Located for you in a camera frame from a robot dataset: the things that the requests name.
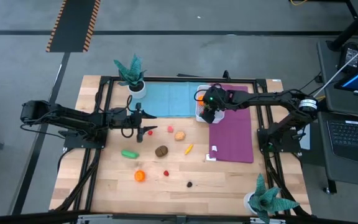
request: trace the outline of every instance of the white cable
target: white cable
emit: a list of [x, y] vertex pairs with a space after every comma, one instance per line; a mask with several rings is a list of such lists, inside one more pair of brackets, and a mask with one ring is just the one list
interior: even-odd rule
[[350, 59], [341, 69], [339, 69], [339, 70], [335, 73], [335, 75], [334, 75], [332, 78], [330, 78], [330, 79], [328, 80], [328, 82], [327, 82], [319, 91], [317, 91], [316, 94], [314, 94], [313, 97], [316, 98], [316, 96], [317, 96], [324, 88], [326, 88], [326, 87], [328, 86], [328, 84], [329, 84], [351, 61], [353, 61], [353, 59], [355, 59], [357, 56], [358, 56], [358, 53], [357, 53], [354, 57], [352, 57], [352, 59]]

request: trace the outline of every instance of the white container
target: white container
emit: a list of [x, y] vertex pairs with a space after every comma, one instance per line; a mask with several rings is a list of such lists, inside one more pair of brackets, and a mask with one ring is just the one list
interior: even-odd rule
[[[207, 90], [210, 86], [208, 85], [200, 85], [197, 87], [198, 90]], [[199, 91], [197, 92], [196, 99], [198, 99], [199, 96], [203, 96], [205, 94], [205, 91]], [[204, 110], [204, 107], [199, 105], [196, 101], [196, 121], [198, 122], [206, 122], [203, 118], [199, 116], [199, 114]], [[218, 124], [222, 119], [224, 118], [224, 111], [216, 111], [215, 112], [215, 119], [213, 121], [213, 124]]]
[[251, 199], [251, 196], [253, 196], [255, 194], [255, 192], [249, 192], [248, 194], [246, 194], [246, 196], [244, 197], [244, 207], [248, 208], [253, 214], [258, 215], [257, 212], [255, 212], [254, 209], [252, 209], [252, 207], [249, 205], [249, 200]]
[[146, 83], [144, 81], [142, 81], [142, 83], [143, 83], [143, 89], [141, 89], [140, 91], [132, 91], [128, 86], [128, 90], [131, 93], [133, 98], [141, 99], [146, 95], [146, 93], [147, 93], [147, 91], [146, 91]]

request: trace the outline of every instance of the wooden table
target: wooden table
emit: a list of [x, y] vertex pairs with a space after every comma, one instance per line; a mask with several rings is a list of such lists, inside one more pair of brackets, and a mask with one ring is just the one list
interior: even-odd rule
[[[98, 91], [100, 76], [84, 76], [76, 102], [76, 110], [92, 112], [94, 95]], [[246, 85], [252, 92], [252, 85]], [[268, 91], [282, 91], [280, 80], [267, 80]], [[126, 86], [114, 83], [110, 107], [124, 106], [129, 92]], [[265, 108], [262, 107], [264, 123], [268, 124]], [[288, 112], [272, 107], [274, 121], [280, 121]], [[259, 152], [256, 129], [258, 128], [256, 107], [250, 107], [252, 120], [252, 145], [254, 163], [206, 161], [209, 146], [208, 124], [199, 123], [195, 118], [145, 119], [143, 126], [157, 125], [153, 135], [144, 135], [142, 143], [136, 143], [135, 135], [126, 139], [120, 130], [109, 131], [106, 147], [101, 153], [92, 212], [144, 213], [144, 214], [187, 214], [187, 215], [251, 215], [244, 208], [243, 198], [255, 190], [259, 173], [265, 176], [262, 154]], [[186, 138], [175, 141], [167, 127], [183, 130]], [[193, 150], [184, 151], [194, 144]], [[158, 158], [154, 150], [166, 145], [169, 153]], [[121, 156], [121, 150], [137, 151], [136, 160]], [[75, 187], [80, 176], [84, 149], [74, 149], [62, 159], [53, 191], [50, 208], [58, 207]], [[310, 213], [310, 205], [299, 161], [289, 153], [281, 153], [286, 186]], [[139, 183], [134, 180], [136, 170], [144, 170], [147, 178]], [[169, 177], [163, 172], [169, 171]], [[87, 186], [83, 191], [80, 208], [85, 207]]]

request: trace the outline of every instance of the small orange toy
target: small orange toy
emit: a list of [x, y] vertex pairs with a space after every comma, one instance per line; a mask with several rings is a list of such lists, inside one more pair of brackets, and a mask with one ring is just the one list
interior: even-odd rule
[[138, 170], [135, 172], [135, 180], [136, 181], [142, 182], [142, 181], [144, 181], [145, 178], [146, 178], [146, 174], [144, 171]]
[[[197, 98], [197, 100], [203, 100], [203, 98], [204, 98], [204, 95], [199, 96], [199, 97]], [[200, 106], [204, 106], [204, 102], [202, 102], [202, 101], [199, 101], [198, 104], [199, 104]]]

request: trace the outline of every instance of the concrete floor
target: concrete floor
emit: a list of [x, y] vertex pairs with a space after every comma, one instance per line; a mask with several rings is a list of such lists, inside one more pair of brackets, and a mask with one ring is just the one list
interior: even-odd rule
[[[353, 1], [358, 10], [358, 1]], [[49, 30], [60, 0], [0, 0], [0, 29]], [[353, 18], [343, 3], [287, 0], [200, 0], [164, 2], [103, 0], [96, 30], [343, 30]], [[21, 104], [47, 100], [63, 54], [46, 53], [49, 36], [0, 36], [0, 215], [9, 213], [34, 134], [19, 129]], [[94, 36], [86, 54], [71, 54], [57, 103], [74, 107], [83, 75], [115, 75], [113, 59], [129, 63], [136, 53], [147, 75], [177, 73], [220, 77], [279, 78], [300, 88], [319, 72], [316, 37], [256, 36]], [[305, 88], [314, 90], [317, 84]], [[49, 132], [57, 128], [49, 127]], [[47, 136], [23, 209], [46, 212], [63, 141]], [[326, 195], [322, 167], [305, 166], [313, 214], [358, 221], [358, 185], [340, 183]]]

